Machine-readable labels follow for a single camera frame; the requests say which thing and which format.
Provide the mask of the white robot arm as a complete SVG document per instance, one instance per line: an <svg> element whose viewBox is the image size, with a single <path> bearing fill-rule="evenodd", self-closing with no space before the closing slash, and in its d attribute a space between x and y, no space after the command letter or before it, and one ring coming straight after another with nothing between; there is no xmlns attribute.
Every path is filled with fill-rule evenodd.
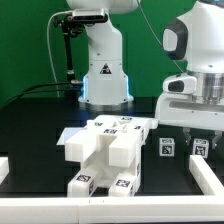
<svg viewBox="0 0 224 224"><path fill-rule="evenodd" d="M66 0L68 20L84 25L89 71L80 101L96 107L119 105L130 98L122 69L122 35L111 14L138 7L137 0ZM163 31L162 47L173 61L185 61L184 72L163 82L155 117L163 125L224 133L224 0L197 0L187 13Z"/></svg>

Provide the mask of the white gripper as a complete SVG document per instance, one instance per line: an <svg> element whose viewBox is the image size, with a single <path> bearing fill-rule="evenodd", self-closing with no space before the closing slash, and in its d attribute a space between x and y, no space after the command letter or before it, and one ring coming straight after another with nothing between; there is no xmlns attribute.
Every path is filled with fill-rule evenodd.
<svg viewBox="0 0 224 224"><path fill-rule="evenodd" d="M214 130L212 148L217 147L224 131L224 100L220 104L201 104L190 95L163 92L157 100L155 118L160 124L183 128L186 144L191 143L190 128Z"/></svg>

